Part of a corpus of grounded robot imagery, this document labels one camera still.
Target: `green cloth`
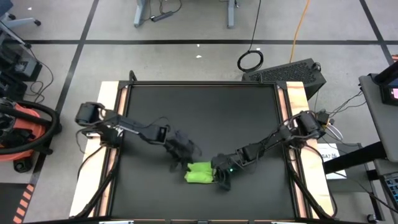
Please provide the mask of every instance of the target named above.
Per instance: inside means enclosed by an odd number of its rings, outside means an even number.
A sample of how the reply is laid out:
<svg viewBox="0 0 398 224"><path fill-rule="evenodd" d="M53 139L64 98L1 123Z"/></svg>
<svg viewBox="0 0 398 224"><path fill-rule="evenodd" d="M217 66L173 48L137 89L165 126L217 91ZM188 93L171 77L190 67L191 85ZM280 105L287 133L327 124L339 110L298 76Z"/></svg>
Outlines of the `green cloth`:
<svg viewBox="0 0 398 224"><path fill-rule="evenodd" d="M211 184L213 183L213 169L211 162L196 162L188 164L189 171L185 174L188 183Z"/></svg>

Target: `vacuum cleaner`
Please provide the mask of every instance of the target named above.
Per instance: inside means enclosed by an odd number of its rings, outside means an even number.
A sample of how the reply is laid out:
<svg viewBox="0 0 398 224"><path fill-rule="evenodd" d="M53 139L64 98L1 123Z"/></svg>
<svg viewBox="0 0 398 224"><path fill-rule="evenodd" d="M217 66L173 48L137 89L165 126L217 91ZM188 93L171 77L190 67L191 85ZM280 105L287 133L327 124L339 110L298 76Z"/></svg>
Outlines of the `vacuum cleaner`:
<svg viewBox="0 0 398 224"><path fill-rule="evenodd" d="M51 120L43 119L43 112ZM0 98L0 161L13 161L20 173L31 170L34 152L50 155L51 138L62 131L59 114L29 101Z"/></svg>

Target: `black table surface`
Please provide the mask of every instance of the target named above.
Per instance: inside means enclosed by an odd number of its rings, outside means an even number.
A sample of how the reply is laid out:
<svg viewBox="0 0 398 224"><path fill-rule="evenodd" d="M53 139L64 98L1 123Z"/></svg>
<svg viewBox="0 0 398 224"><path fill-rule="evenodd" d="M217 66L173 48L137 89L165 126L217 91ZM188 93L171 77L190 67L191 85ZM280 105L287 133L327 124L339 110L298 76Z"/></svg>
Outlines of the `black table surface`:
<svg viewBox="0 0 398 224"><path fill-rule="evenodd" d="M392 162L398 162L398 106L382 103L379 86L370 76L360 77L359 82L387 158Z"/></svg>
<svg viewBox="0 0 398 224"><path fill-rule="evenodd" d="M126 116L149 124L167 116L200 146L196 161L266 137L280 123L275 90L264 86L137 86ZM111 215L114 218L184 220L293 219L291 182L280 147L267 152L256 172L239 171L232 189L188 184L184 172L169 171L171 156L126 133Z"/></svg>

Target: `chair wheel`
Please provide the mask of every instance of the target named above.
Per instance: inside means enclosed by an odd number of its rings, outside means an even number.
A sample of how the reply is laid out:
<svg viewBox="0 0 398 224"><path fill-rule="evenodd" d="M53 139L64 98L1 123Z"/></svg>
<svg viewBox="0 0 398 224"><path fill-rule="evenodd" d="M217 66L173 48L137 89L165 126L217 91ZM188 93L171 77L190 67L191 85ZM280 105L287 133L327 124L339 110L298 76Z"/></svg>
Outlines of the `chair wheel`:
<svg viewBox="0 0 398 224"><path fill-rule="evenodd" d="M25 157L14 161L14 170L18 173L28 172L32 166L32 157Z"/></svg>
<svg viewBox="0 0 398 224"><path fill-rule="evenodd" d="M10 20L17 19L17 17L16 17L16 16L14 16L13 14L10 14L10 15L8 15L8 18L10 18Z"/></svg>

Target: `orange striped tape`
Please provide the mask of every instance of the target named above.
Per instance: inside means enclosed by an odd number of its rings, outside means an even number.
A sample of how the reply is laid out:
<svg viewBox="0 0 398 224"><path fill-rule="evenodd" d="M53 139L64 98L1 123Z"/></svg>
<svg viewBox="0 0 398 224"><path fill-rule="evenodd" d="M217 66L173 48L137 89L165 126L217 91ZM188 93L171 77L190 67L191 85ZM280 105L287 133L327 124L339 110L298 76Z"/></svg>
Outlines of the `orange striped tape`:
<svg viewBox="0 0 398 224"><path fill-rule="evenodd" d="M26 190L22 194L22 199L19 201L19 206L17 212L12 220L14 223L22 223L26 214L27 207L29 205L30 199L32 198L33 191L35 187L31 184L26 186Z"/></svg>

